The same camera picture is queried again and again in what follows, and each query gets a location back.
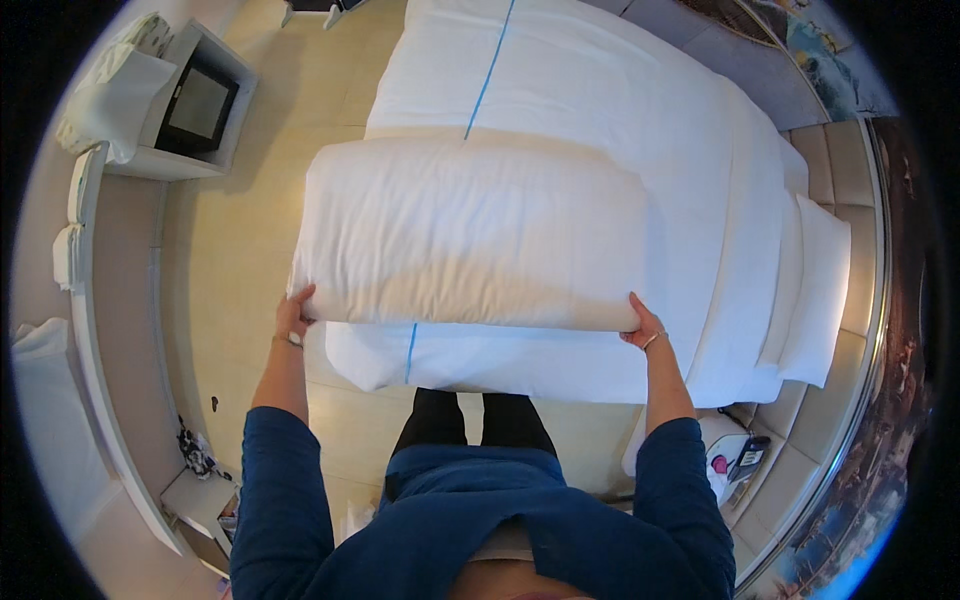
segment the blue jacket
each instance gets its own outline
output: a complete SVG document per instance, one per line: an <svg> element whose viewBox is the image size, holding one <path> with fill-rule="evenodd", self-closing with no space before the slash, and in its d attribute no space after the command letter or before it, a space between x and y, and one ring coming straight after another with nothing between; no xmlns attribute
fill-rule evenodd
<svg viewBox="0 0 960 600"><path fill-rule="evenodd" d="M537 572L598 600L732 596L733 542L696 420L672 420L647 437L632 516L567 487L542 450L416 445L387 470L396 501L334 549L320 445L290 413L251 410L233 596L445 598L467 559L514 516Z"/></svg>

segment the tiled floor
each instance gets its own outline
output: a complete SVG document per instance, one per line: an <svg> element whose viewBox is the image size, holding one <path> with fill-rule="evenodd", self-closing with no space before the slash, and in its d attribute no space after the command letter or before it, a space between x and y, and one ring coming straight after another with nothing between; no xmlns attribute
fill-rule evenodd
<svg viewBox="0 0 960 600"><path fill-rule="evenodd" d="M282 2L250 0L225 35L262 79L231 174L170 185L161 314L178 408L229 468L240 467L244 416L292 261L307 166L322 146L363 137L377 82L402 33L404 7L402 0L370 0L325 32L324 18L309 14L280 29ZM310 427L323 446L338 531L348 501L378 498L414 391L366 394L326 369L307 376ZM219 400L216 413L212 396ZM619 462L639 409L535 403L571 485L589 492L631 487ZM476 444L480 397L461 395L460 404Z"/></svg>

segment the white bedsheet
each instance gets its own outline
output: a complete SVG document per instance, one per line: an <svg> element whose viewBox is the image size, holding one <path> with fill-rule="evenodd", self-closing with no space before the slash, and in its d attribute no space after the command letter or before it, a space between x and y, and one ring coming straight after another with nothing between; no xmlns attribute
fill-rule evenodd
<svg viewBox="0 0 960 600"><path fill-rule="evenodd" d="M412 0L367 138L462 138L508 5ZM523 0L470 138L508 133L596 148L640 174L665 212L664 270L688 281L667 282L678 293L650 308L670 331L694 403L729 404L741 390L753 390L753 401L775 399L779 382L755 364L776 282L782 139L741 90L611 14ZM327 357L364 390L407 382L646 401L643 355L615 334L424 323L411 344L411 333L408 324L330 323Z"/></svg>

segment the black pants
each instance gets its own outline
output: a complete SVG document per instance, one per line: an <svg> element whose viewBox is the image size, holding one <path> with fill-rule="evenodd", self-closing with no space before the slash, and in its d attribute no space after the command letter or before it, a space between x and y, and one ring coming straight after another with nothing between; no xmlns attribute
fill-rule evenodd
<svg viewBox="0 0 960 600"><path fill-rule="evenodd" d="M414 412L403 426L394 454L415 444L467 445L464 414L456 394L417 388ZM483 394L480 445L539 448L557 456L533 402L516 394Z"/></svg>

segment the wall mural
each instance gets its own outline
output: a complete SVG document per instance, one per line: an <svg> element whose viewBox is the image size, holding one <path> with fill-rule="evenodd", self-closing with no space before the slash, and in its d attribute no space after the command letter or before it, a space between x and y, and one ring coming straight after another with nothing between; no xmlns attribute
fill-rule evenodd
<svg viewBox="0 0 960 600"><path fill-rule="evenodd" d="M823 0L731 1L764 21L804 72L831 121L897 114L863 48Z"/></svg>
<svg viewBox="0 0 960 600"><path fill-rule="evenodd" d="M748 600L846 598L873 563L906 495L906 464L932 398L924 380L921 286L933 239L919 159L898 118L870 121L890 208L889 322L879 389L850 452L813 516L772 564L738 594Z"/></svg>

